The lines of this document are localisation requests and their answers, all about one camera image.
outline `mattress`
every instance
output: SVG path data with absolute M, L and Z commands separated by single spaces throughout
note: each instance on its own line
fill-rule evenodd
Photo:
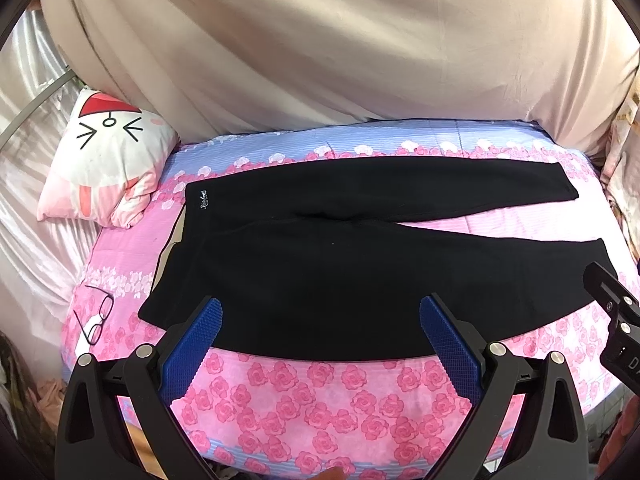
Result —
M 139 224 L 101 232 L 63 329 L 66 366 L 71 369 L 77 356 L 89 351 L 78 320 L 88 328 L 97 319 L 104 297 L 98 289 L 115 298 L 100 341 L 91 350 L 98 359 L 128 356 L 137 345 L 161 337 L 160 329 L 139 320 L 136 313 L 151 290 L 159 253 L 184 203 L 188 182 L 276 164 L 385 155 L 560 162 L 579 193 L 572 202 L 502 208 L 414 225 L 487 237 L 602 238 L 620 281 L 634 294 L 640 292 L 636 266 L 588 159 L 556 146 L 535 124 L 405 120 L 217 137 L 182 146 L 171 155 Z M 563 352 L 587 413 L 619 384 L 598 359 L 607 323 L 603 311 L 590 304 L 505 344 L 531 357 Z M 128 399 L 120 402 L 126 420 L 137 424 Z M 522 398 L 514 397 L 488 460 L 504 452 L 521 405 Z M 195 447 L 212 460 L 286 478 L 308 478 L 321 468 L 340 465 L 362 480 L 421 478 L 469 409 L 468 400 L 456 395 L 433 356 L 311 363 L 217 348 L 208 352 L 187 395 L 172 404 Z

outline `bed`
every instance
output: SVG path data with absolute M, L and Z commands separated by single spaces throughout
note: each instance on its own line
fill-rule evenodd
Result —
M 136 313 L 150 293 L 158 255 L 184 203 L 187 183 L 276 164 L 389 155 L 560 162 L 578 190 L 575 201 L 418 225 L 488 237 L 602 238 L 621 282 L 635 295 L 640 292 L 636 266 L 587 157 L 560 148 L 534 123 L 404 120 L 223 136 L 174 151 L 143 219 L 128 230 L 102 230 L 63 327 L 66 367 L 71 370 L 76 358 L 89 350 L 78 320 L 86 327 L 94 322 L 102 291 L 113 295 L 114 307 L 91 350 L 98 359 L 122 358 L 143 342 L 159 340 L 161 331 Z M 588 413 L 619 385 L 598 359 L 607 323 L 601 309 L 590 304 L 505 343 L 524 356 L 563 352 L 582 410 Z M 521 402 L 513 399 L 488 460 L 499 458 L 506 448 Z M 121 405 L 127 422 L 136 424 L 128 400 L 122 399 Z M 216 462 L 284 478 L 308 478 L 321 468 L 340 465 L 362 480 L 421 478 L 469 409 L 435 357 L 285 362 L 216 348 L 207 354 L 187 395 L 172 404 L 195 447 Z

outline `white satin curtain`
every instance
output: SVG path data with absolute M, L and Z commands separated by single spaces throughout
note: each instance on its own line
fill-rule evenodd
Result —
M 65 67 L 42 12 L 25 12 L 0 50 L 0 131 Z M 65 85 L 0 152 L 0 330 L 37 379 L 60 376 L 62 322 L 98 234 L 87 221 L 35 217 L 78 92 Z

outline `pink floral bed sheet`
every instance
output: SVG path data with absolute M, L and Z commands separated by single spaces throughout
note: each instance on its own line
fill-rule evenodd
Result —
M 638 294 L 638 275 L 598 177 L 579 152 L 553 144 L 525 123 L 388 121 L 218 137 L 184 146 L 165 167 L 161 185 L 138 225 L 103 229 L 76 287 L 63 329 L 62 355 L 69 369 L 86 351 L 81 329 L 96 316 L 101 293 L 114 308 L 92 352 L 121 358 L 161 331 L 138 319 L 148 297 L 158 255 L 184 203 L 184 187 L 275 164 L 350 156 L 463 156 L 559 161 L 580 197 L 568 203 L 503 208 L 463 218 L 422 222 L 421 227 L 490 237 L 537 240 L 603 238 L 620 280 Z M 618 381 L 598 359 L 607 317 L 596 304 L 505 344 L 516 354 L 565 354 L 584 412 Z M 515 397 L 488 459 L 501 456 L 522 403 Z M 137 423 L 128 399 L 126 419 Z M 211 349 L 183 399 L 172 410 L 204 456 L 237 468 L 307 478 L 341 466 L 353 478 L 421 478 L 436 462 L 470 409 L 456 395 L 436 357 L 391 362 L 283 361 Z

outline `black pants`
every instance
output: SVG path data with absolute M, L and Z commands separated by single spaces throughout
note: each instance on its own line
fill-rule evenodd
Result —
M 212 295 L 223 305 L 219 348 L 399 359 L 433 353 L 418 305 L 437 292 L 485 339 L 508 338 L 590 302 L 584 267 L 612 270 L 603 242 L 395 222 L 576 197 L 558 164 L 444 157 L 292 164 L 189 184 L 184 236 L 139 316 L 166 328 Z

